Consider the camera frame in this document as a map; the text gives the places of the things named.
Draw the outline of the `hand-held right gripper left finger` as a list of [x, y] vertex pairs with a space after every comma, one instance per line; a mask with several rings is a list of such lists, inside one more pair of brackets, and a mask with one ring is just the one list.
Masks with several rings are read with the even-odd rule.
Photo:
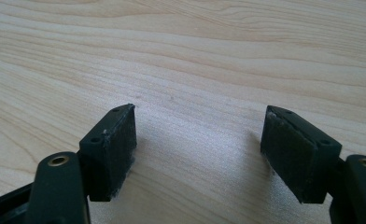
[[116, 197], [134, 163], [134, 105], [112, 108], [80, 140], [78, 157], [86, 194], [92, 202]]

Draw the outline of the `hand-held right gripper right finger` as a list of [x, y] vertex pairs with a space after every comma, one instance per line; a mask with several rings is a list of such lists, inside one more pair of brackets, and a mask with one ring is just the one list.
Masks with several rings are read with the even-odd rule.
[[296, 113], [266, 108], [260, 152], [301, 203], [323, 203], [342, 145]]

